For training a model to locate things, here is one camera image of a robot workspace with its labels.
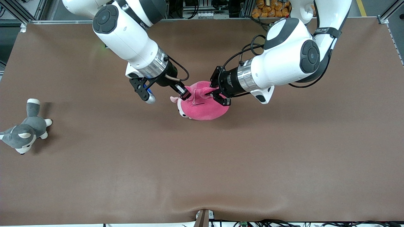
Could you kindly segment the brown table cover cloth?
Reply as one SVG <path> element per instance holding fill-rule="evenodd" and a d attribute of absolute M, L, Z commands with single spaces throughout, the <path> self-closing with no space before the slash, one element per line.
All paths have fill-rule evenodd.
<path fill-rule="evenodd" d="M 19 33 L 0 82 L 0 131 L 29 98 L 53 120 L 18 154 L 0 141 L 0 225 L 404 221 L 404 67 L 386 25 L 346 21 L 324 77 L 181 117 L 144 103 L 91 24 Z"/>

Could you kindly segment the pale pink plush dog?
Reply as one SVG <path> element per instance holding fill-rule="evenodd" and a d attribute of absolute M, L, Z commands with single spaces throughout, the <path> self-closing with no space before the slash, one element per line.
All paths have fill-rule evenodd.
<path fill-rule="evenodd" d="M 171 100 L 171 102 L 173 102 L 173 103 L 176 104 L 176 107 L 177 107 L 177 109 L 178 109 L 178 112 L 179 112 L 179 114 L 180 114 L 182 117 L 191 119 L 191 118 L 190 118 L 189 116 L 187 116 L 187 115 L 185 114 L 185 112 L 183 111 L 183 108 L 182 108 L 182 102 L 183 102 L 183 100 L 182 100 L 180 97 L 173 97 L 173 96 L 171 96 L 171 97 L 170 97 L 170 100 Z"/>

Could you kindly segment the grey white plush husky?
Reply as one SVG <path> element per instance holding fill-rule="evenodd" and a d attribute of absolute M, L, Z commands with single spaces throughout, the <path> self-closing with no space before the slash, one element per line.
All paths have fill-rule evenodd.
<path fill-rule="evenodd" d="M 52 119 L 39 116 L 40 101 L 38 99 L 28 99 L 26 111 L 27 117 L 21 124 L 0 132 L 0 140 L 21 155 L 30 151 L 38 138 L 47 138 L 47 127 L 52 125 Z"/>

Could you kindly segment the round pink plush toy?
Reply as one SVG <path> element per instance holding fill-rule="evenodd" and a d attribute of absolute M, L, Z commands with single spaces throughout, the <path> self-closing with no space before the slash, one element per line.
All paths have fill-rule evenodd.
<path fill-rule="evenodd" d="M 193 120 L 213 120 L 224 115 L 229 106 L 222 106 L 216 102 L 212 95 L 207 94 L 210 82 L 199 81 L 186 86 L 191 97 L 182 102 L 183 111 Z"/>

